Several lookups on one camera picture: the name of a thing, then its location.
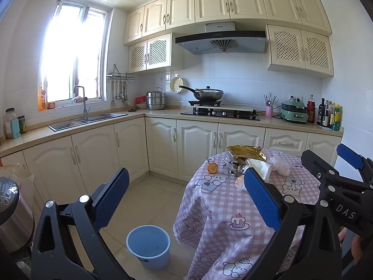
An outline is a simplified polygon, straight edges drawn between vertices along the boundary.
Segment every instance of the tiled floor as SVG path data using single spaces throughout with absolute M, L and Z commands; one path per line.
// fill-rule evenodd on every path
M 115 258 L 136 280 L 182 280 L 186 276 L 195 250 L 180 245 L 172 231 L 184 190 L 185 186 L 149 176 L 126 192 L 109 225 L 101 229 L 101 236 Z M 144 224 L 163 228 L 171 238 L 170 264 L 165 269 L 151 271 L 142 267 L 124 246 L 127 234 Z M 92 270 L 74 227 L 72 236 L 85 268 Z

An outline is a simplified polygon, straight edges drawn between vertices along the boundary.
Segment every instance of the kitchen sink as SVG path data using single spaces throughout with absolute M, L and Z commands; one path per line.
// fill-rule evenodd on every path
M 48 127 L 52 131 L 61 131 L 61 130 L 65 130 L 70 127 L 75 127 L 75 126 L 79 126 L 79 125 L 83 125 L 87 123 L 92 123 L 92 122 L 97 122 L 97 121 L 102 121 L 102 120 L 117 118 L 117 117 L 122 117 L 122 116 L 128 116 L 128 114 L 116 114 L 116 113 L 102 112 L 102 115 L 89 116 L 87 120 L 85 120 L 84 118 L 77 118 L 77 119 L 70 120 L 70 121 L 64 121 L 64 122 L 48 125 Z

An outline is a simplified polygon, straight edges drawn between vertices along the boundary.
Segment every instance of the pink cup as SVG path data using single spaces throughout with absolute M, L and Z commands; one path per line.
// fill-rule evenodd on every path
M 273 116 L 273 106 L 266 106 L 266 117 L 272 118 Z

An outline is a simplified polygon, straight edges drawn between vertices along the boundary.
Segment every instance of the green appliance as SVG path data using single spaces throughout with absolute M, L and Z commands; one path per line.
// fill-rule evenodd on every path
M 299 98 L 291 98 L 286 103 L 281 105 L 281 118 L 290 122 L 306 123 L 307 122 L 307 107 Z

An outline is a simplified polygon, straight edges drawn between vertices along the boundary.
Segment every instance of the range hood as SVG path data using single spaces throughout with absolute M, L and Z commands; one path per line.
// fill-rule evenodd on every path
M 234 22 L 206 24 L 205 33 L 175 38 L 178 44 L 194 55 L 231 53 L 265 53 L 264 31 L 237 31 Z

